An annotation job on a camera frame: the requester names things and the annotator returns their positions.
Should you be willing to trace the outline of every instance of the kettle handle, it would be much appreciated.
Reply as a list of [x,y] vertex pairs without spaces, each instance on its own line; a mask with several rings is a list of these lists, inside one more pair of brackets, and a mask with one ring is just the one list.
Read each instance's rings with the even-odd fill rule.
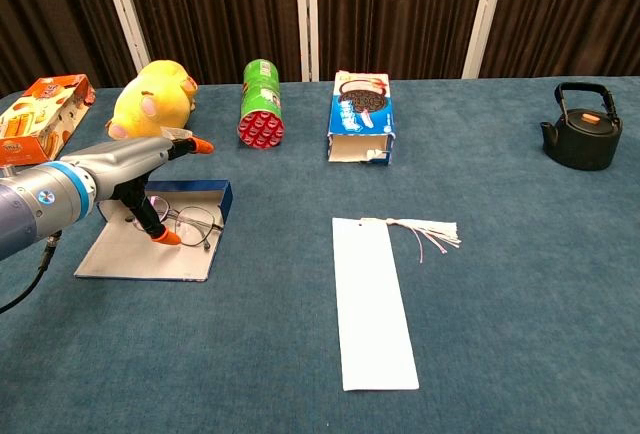
[[564,98],[563,91],[590,91],[600,94],[604,99],[604,106],[607,109],[607,115],[610,119],[617,119],[616,106],[613,103],[611,92],[602,84],[591,84],[589,82],[563,82],[556,87],[556,101],[560,104],[562,115],[567,117],[567,102]]

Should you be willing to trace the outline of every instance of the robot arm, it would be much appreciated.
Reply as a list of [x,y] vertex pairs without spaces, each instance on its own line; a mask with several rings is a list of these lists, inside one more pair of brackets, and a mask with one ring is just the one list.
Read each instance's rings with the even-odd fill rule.
[[0,179],[0,260],[85,217],[94,204],[121,200],[151,239],[179,244],[145,195],[154,169],[187,153],[209,154],[198,138],[139,138],[98,144]]

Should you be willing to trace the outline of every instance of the white paper strip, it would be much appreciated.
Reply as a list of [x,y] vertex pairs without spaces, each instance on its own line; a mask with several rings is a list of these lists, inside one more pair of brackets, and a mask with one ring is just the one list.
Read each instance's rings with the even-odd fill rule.
[[418,389],[387,225],[333,219],[342,387]]

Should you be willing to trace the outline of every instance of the pringles can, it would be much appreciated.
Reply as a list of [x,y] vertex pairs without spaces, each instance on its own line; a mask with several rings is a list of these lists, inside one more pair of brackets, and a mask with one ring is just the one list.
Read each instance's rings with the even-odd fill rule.
[[238,136],[258,149],[277,146],[284,136],[278,71],[264,59],[251,61],[244,70]]

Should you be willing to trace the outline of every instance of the white tassel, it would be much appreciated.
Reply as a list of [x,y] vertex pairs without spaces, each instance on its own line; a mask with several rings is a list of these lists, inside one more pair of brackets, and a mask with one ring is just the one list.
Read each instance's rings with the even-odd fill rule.
[[458,238],[458,225],[455,222],[435,222],[435,221],[423,221],[421,219],[385,219],[384,222],[389,226],[402,226],[410,229],[418,239],[420,245],[420,264],[423,261],[423,248],[422,241],[418,233],[422,234],[425,238],[435,244],[442,254],[446,254],[447,250],[444,246],[438,242],[446,242],[447,244],[458,249],[462,241]]

